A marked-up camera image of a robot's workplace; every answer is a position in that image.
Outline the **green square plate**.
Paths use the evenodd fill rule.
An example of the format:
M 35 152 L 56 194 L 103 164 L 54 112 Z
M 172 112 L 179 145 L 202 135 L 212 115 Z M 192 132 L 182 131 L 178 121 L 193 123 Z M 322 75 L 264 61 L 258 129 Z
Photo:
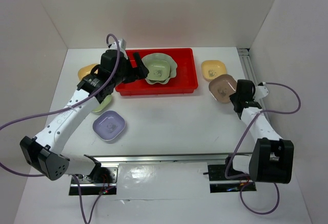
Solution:
M 170 64 L 165 60 L 153 59 L 145 62 L 149 73 L 147 79 L 155 81 L 166 80 L 170 76 Z
M 104 108 L 106 108 L 108 106 L 108 104 L 112 101 L 112 95 L 108 95 L 101 103 L 100 105 L 93 109 L 92 112 L 93 113 L 99 113 L 101 112 Z

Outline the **large green scalloped bowl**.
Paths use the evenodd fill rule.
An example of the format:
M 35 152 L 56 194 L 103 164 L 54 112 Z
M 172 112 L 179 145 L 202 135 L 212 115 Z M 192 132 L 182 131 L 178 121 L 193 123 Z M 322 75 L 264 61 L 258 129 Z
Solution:
M 152 53 L 152 54 L 148 54 L 146 56 L 144 56 L 141 60 L 142 62 L 145 64 L 146 61 L 149 60 L 153 60 L 153 59 L 158 59 L 158 60 L 165 60 L 170 64 L 170 76 L 163 81 L 155 81 L 155 80 L 149 80 L 146 78 L 146 82 L 150 85 L 154 85 L 154 84 L 162 84 L 162 85 L 166 85 L 170 79 L 175 78 L 177 75 L 177 63 L 175 62 L 175 60 L 164 53 Z

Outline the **brown square plate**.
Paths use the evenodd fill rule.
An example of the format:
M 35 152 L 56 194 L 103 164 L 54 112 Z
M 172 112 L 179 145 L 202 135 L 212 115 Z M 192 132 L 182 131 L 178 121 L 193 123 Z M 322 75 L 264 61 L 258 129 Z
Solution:
M 237 81 L 229 74 L 223 74 L 209 83 L 209 91 L 220 103 L 230 103 L 230 95 L 236 92 Z

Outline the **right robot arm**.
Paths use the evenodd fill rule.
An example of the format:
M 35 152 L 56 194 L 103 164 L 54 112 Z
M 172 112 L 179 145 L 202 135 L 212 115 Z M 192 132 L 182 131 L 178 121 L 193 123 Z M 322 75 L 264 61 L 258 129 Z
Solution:
M 249 177 L 253 182 L 288 184 L 292 178 L 294 145 L 283 139 L 265 117 L 264 110 L 256 95 L 263 98 L 268 95 L 265 83 L 256 86 L 252 81 L 239 79 L 236 92 L 230 95 L 230 101 L 238 118 L 246 125 L 237 147 L 250 133 L 255 141 L 251 155 L 239 155 L 235 150 L 224 166 L 227 179 Z

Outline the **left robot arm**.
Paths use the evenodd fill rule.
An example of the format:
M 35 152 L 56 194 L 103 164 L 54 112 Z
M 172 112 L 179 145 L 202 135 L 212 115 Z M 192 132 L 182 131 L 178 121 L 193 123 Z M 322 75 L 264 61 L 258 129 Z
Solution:
M 149 71 L 139 53 L 133 53 L 133 57 L 136 67 L 119 50 L 107 50 L 102 54 L 100 64 L 77 85 L 65 112 L 56 116 L 33 138 L 25 136 L 21 140 L 20 147 L 29 165 L 50 180 L 71 174 L 83 175 L 87 181 L 96 182 L 108 172 L 92 156 L 68 158 L 62 155 L 62 151 L 82 121 L 113 93 L 116 86 L 147 77 Z

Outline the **red plastic bin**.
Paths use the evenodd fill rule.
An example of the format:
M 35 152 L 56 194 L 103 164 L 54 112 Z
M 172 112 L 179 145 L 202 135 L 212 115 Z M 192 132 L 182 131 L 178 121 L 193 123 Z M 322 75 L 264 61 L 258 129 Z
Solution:
M 136 62 L 133 53 L 138 52 L 141 57 L 151 53 L 164 53 L 177 63 L 177 75 L 167 84 L 149 84 L 146 80 L 137 80 L 129 84 L 120 84 L 115 90 L 122 96 L 136 95 L 164 95 L 164 94 L 190 94 L 198 88 L 197 74 L 193 51 L 191 48 L 159 48 L 127 50 L 127 55 L 133 67 Z

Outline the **yellow square plate left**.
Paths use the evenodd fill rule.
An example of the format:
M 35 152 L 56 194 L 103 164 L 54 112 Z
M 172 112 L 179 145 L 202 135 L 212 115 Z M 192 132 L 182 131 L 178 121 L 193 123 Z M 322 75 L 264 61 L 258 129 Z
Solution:
M 98 64 L 91 64 L 79 69 L 77 74 L 79 81 L 81 81 L 86 75 L 90 74 L 92 69 L 97 65 Z

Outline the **yellow square plate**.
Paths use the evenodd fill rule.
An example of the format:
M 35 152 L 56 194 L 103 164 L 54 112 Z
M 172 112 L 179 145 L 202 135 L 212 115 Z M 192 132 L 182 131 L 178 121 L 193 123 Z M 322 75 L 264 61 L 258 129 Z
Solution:
M 98 64 L 91 64 L 79 69 L 77 74 L 79 81 L 81 81 L 86 75 L 90 74 L 92 69 L 97 65 Z
M 219 60 L 205 60 L 201 63 L 201 72 L 205 80 L 212 81 L 223 74 L 227 74 L 227 69 L 225 64 Z

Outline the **yellow square plate right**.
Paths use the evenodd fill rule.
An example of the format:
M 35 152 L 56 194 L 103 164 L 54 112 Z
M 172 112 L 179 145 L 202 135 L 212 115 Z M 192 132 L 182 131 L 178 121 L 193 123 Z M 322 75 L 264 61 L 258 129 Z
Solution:
M 225 64 L 219 60 L 205 60 L 201 63 L 201 72 L 205 80 L 212 81 L 223 74 L 227 74 L 227 69 Z

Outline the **purple square plate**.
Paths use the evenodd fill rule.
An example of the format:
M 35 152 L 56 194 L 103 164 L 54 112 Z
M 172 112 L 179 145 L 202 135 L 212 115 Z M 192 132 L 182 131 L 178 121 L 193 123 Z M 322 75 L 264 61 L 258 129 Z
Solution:
M 126 121 L 115 111 L 106 111 L 93 123 L 95 134 L 104 141 L 114 140 L 125 128 Z

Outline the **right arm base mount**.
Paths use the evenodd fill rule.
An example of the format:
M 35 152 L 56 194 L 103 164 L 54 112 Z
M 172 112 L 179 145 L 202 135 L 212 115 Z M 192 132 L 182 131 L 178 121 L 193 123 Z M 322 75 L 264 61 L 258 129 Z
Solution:
M 225 165 L 208 165 L 203 175 L 209 179 L 210 193 L 240 192 L 242 187 L 245 191 L 256 191 L 256 186 L 249 177 L 227 179 L 224 172 Z

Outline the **aluminium rail front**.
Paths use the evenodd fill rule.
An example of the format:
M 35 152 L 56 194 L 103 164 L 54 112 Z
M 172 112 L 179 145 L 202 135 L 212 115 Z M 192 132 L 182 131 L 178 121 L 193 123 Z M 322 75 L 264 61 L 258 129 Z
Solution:
M 92 155 L 102 163 L 165 163 L 165 162 L 221 162 L 224 164 L 231 153 L 205 153 L 205 154 L 162 154 L 162 155 Z

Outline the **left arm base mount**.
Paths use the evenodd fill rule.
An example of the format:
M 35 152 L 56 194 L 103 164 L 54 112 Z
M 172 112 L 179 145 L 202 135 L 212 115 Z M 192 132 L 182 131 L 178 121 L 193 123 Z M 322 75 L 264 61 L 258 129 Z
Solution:
M 78 174 L 77 180 L 71 177 L 69 196 L 78 196 L 78 185 L 82 196 L 116 195 L 118 166 L 102 168 L 97 179 Z

